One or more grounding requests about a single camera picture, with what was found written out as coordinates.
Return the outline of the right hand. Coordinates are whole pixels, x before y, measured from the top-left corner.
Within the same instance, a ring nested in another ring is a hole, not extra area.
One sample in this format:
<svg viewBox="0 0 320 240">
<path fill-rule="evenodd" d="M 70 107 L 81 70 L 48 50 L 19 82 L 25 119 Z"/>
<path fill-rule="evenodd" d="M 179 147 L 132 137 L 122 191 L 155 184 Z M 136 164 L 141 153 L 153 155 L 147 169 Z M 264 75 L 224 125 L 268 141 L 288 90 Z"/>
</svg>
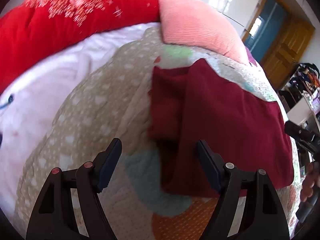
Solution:
<svg viewBox="0 0 320 240">
<path fill-rule="evenodd" d="M 300 200 L 305 202 L 313 195 L 314 186 L 319 187 L 319 162 L 314 161 L 308 165 L 307 175 L 302 183 L 302 190 L 300 192 Z"/>
</svg>

